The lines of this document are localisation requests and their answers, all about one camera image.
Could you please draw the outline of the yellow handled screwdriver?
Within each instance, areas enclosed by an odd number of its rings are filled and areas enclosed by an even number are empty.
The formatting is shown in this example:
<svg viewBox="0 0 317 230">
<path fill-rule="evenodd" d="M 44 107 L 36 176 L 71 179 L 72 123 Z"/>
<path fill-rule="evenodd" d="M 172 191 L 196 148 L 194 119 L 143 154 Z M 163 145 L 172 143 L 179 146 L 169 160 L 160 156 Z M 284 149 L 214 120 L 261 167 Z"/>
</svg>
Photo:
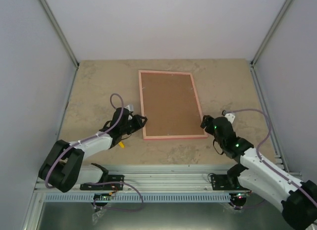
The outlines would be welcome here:
<svg viewBox="0 0 317 230">
<path fill-rule="evenodd" d="M 118 145 L 119 145 L 122 149 L 124 149 L 124 148 L 125 148 L 125 145 L 123 144 L 123 142 L 122 142 L 122 141 L 120 141 L 120 142 L 118 143 Z"/>
</svg>

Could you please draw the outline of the pink wooden photo frame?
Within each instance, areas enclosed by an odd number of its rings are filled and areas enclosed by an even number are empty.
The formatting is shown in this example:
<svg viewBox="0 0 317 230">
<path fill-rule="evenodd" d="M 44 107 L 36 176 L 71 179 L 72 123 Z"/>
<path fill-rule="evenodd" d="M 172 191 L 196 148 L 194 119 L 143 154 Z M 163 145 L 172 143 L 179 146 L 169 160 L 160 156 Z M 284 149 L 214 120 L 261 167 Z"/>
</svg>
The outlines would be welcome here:
<svg viewBox="0 0 317 230">
<path fill-rule="evenodd" d="M 139 70 L 139 90 L 145 140 L 208 137 L 192 73 Z"/>
</svg>

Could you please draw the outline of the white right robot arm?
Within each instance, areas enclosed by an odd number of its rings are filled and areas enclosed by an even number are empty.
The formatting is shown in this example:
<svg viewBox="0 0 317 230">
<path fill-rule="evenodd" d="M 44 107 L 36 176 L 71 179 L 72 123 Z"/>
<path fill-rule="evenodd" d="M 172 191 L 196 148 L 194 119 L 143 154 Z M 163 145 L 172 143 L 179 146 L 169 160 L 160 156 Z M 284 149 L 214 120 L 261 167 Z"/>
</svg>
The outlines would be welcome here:
<svg viewBox="0 0 317 230">
<path fill-rule="evenodd" d="M 277 208 L 286 223 L 305 230 L 317 220 L 317 185 L 283 171 L 244 138 L 238 137 L 227 116 L 203 116 L 201 128 L 214 137 L 222 154 L 237 164 L 227 171 L 233 190 L 246 188 Z"/>
</svg>

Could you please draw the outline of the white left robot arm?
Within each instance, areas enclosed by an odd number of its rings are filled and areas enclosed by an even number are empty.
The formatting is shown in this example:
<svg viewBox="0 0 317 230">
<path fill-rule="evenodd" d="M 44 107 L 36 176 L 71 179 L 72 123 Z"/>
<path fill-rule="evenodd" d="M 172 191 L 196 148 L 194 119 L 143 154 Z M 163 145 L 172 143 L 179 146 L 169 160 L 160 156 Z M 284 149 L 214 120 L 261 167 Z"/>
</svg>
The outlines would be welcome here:
<svg viewBox="0 0 317 230">
<path fill-rule="evenodd" d="M 83 185 L 85 190 L 91 186 L 97 190 L 105 189 L 108 182 L 113 180 L 108 170 L 96 163 L 88 166 L 82 164 L 88 157 L 113 148 L 125 135 L 130 136 L 145 126 L 148 119 L 135 115 L 131 109 L 131 105 L 117 108 L 112 120 L 84 140 L 56 141 L 38 172 L 38 177 L 45 181 L 46 187 L 56 188 L 61 192 L 68 192 L 77 184 Z"/>
</svg>

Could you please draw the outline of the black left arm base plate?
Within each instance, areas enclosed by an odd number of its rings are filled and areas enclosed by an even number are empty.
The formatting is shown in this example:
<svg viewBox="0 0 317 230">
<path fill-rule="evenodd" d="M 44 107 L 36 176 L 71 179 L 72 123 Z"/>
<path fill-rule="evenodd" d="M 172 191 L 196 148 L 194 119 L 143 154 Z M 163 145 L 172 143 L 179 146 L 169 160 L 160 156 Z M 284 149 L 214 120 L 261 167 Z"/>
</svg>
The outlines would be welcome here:
<svg viewBox="0 0 317 230">
<path fill-rule="evenodd" d="M 83 191 L 103 191 L 103 190 L 109 190 L 109 191 L 118 191 L 123 189 L 123 185 L 120 184 L 120 182 L 124 182 L 124 175 L 121 174 L 109 174 L 106 177 L 102 177 L 102 179 L 94 183 L 93 185 L 91 184 L 82 184 L 80 185 L 80 190 Z"/>
</svg>

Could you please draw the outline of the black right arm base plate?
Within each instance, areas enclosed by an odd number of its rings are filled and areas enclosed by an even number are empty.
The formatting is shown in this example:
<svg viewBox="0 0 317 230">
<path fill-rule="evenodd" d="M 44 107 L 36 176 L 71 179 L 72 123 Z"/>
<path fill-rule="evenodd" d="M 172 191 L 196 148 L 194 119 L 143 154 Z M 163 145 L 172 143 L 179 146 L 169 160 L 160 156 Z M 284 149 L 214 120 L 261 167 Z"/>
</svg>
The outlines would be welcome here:
<svg viewBox="0 0 317 230">
<path fill-rule="evenodd" d="M 238 182 L 236 177 L 229 177 L 226 174 L 208 174 L 208 181 L 210 182 L 213 190 L 226 190 L 226 191 L 249 191 Z"/>
</svg>

